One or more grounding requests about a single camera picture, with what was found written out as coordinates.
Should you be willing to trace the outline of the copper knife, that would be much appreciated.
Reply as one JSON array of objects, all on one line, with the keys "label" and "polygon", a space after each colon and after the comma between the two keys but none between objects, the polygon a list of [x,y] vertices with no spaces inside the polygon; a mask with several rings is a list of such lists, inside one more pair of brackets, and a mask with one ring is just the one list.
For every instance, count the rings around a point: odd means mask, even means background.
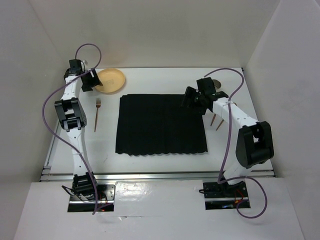
[{"label": "copper knife", "polygon": [[212,126],[213,125],[213,123],[214,123],[214,121],[215,121],[215,118],[216,118],[216,114],[212,117],[212,120],[211,120],[211,123],[210,123],[210,126]]}]

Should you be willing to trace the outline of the orange round plate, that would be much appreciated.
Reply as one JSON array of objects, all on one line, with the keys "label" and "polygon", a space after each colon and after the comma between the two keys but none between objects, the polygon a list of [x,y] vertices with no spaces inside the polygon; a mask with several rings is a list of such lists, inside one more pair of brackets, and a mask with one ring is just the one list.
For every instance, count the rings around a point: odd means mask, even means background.
[{"label": "orange round plate", "polygon": [[124,73],[116,68],[103,69],[97,75],[102,85],[97,85],[95,89],[105,94],[119,91],[126,82]]}]

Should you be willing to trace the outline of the copper fork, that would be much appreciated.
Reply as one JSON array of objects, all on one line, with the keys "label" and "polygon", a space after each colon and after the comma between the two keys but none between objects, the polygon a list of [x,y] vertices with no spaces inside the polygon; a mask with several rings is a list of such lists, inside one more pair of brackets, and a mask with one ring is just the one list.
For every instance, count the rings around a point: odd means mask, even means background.
[{"label": "copper fork", "polygon": [[98,116],[99,116],[99,108],[101,107],[101,99],[98,97],[96,99],[96,104],[95,104],[95,107],[96,107],[96,113],[95,113],[95,121],[94,121],[94,132],[96,132],[97,130],[97,125],[98,125]]}]

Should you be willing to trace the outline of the copper spoon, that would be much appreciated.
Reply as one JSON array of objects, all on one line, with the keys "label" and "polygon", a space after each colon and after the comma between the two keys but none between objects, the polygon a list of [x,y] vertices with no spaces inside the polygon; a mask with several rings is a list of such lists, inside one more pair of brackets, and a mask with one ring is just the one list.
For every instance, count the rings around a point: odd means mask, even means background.
[{"label": "copper spoon", "polygon": [[217,128],[215,129],[216,131],[221,127],[221,125],[224,123],[224,120],[222,119],[221,122],[218,124]]}]

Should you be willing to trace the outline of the black cloth placemat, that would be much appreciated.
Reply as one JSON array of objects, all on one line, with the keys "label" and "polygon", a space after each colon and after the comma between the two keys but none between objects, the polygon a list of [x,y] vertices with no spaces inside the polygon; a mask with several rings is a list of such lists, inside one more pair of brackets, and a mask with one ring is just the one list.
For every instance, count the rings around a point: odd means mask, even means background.
[{"label": "black cloth placemat", "polygon": [[127,94],[119,100],[115,152],[129,156],[202,154],[207,139],[200,113],[181,94]]}]

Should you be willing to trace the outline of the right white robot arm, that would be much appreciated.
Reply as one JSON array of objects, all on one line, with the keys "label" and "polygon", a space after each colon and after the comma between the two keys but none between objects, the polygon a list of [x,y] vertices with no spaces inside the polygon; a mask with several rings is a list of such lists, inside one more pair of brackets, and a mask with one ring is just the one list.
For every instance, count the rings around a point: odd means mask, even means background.
[{"label": "right white robot arm", "polygon": [[241,190],[253,166],[274,156],[271,126],[266,121],[250,117],[232,101],[231,96],[217,91],[210,77],[201,78],[196,83],[197,88],[186,88],[181,105],[202,115],[210,110],[228,123],[229,132],[237,132],[233,164],[225,169],[229,155],[226,152],[217,182],[206,183],[201,193],[209,198],[230,198]]}]

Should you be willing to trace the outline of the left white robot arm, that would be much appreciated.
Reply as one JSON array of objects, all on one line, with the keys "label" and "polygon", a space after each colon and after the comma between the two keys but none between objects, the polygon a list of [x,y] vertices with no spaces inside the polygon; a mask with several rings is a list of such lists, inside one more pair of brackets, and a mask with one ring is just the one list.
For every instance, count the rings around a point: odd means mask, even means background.
[{"label": "left white robot arm", "polygon": [[92,182],[93,174],[89,166],[85,145],[85,126],[87,117],[80,103],[80,91],[89,92],[97,85],[101,85],[95,70],[73,81],[77,76],[85,73],[86,64],[79,59],[71,59],[69,68],[64,74],[64,80],[69,84],[60,100],[54,103],[59,124],[66,131],[69,143],[72,145],[73,183],[66,191],[71,196],[77,196],[81,201],[92,201],[99,195],[99,187]]}]

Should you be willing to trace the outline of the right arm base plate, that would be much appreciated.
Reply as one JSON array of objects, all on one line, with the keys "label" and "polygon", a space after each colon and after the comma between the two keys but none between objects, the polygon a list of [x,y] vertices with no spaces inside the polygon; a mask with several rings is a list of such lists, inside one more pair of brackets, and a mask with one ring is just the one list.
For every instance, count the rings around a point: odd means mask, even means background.
[{"label": "right arm base plate", "polygon": [[235,185],[217,182],[204,182],[203,188],[198,191],[204,196],[206,210],[249,209],[249,195],[245,182]]}]

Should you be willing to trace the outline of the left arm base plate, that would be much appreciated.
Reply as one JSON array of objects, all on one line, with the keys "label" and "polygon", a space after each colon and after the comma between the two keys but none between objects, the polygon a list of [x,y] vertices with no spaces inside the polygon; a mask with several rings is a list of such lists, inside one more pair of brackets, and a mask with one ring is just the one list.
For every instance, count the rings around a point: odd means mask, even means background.
[{"label": "left arm base plate", "polygon": [[[95,193],[83,196],[69,191],[68,213],[93,212],[95,209]],[[97,185],[97,212],[113,212],[115,208],[116,184]]]}]

